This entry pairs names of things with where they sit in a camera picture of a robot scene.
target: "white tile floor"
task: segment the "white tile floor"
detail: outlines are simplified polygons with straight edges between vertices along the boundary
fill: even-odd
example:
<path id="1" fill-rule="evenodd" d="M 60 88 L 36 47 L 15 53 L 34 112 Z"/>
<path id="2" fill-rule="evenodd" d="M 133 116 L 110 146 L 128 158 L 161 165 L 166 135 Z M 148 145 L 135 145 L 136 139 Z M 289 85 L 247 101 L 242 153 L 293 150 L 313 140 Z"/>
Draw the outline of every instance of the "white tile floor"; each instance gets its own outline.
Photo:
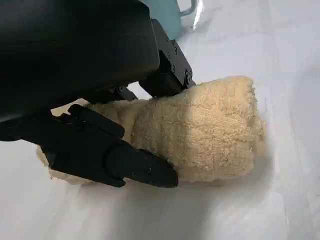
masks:
<path id="1" fill-rule="evenodd" d="M 0 143 L 2 239 L 320 240 L 320 1 L 201 3 L 179 40 L 194 80 L 254 78 L 270 160 L 223 187 L 114 189 L 49 180 L 33 145 Z"/>

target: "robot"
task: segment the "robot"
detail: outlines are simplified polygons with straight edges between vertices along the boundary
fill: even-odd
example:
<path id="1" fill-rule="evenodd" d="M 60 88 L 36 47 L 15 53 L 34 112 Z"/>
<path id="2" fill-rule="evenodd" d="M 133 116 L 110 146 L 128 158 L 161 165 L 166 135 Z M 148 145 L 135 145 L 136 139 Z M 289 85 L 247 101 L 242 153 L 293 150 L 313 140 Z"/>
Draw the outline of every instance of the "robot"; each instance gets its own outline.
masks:
<path id="1" fill-rule="evenodd" d="M 124 128 L 80 105 L 153 98 L 195 85 L 192 68 L 138 0 L 6 0 L 0 3 L 0 141 L 41 147 L 51 169 L 122 187 L 132 179 L 174 188 L 178 176 L 161 156 L 135 149 Z"/>

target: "metal bracket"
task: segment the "metal bracket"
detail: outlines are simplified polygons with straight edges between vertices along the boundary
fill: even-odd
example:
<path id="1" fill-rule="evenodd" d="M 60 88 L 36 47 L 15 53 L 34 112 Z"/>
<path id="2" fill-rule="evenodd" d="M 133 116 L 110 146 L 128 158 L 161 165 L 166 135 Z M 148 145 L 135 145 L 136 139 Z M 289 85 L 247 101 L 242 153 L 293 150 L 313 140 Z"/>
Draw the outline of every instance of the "metal bracket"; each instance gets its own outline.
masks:
<path id="1" fill-rule="evenodd" d="M 160 67 L 146 79 L 139 81 L 141 87 L 157 98 L 174 96 L 196 85 L 192 80 L 192 68 L 177 42 L 169 40 L 156 19 L 152 20 L 152 25 L 160 56 Z"/>

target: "teal object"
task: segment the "teal object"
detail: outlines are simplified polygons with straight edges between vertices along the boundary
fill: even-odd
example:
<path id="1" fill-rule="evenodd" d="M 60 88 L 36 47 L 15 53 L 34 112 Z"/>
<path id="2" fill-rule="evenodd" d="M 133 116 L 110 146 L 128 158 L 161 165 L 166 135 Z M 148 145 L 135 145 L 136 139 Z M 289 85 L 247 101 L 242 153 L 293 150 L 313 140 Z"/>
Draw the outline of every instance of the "teal object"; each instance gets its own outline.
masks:
<path id="1" fill-rule="evenodd" d="M 181 11 L 177 0 L 140 0 L 150 9 L 150 17 L 157 19 L 170 40 L 175 40 L 180 34 L 181 17 L 193 13 L 197 0 L 190 0 L 191 7 Z"/>

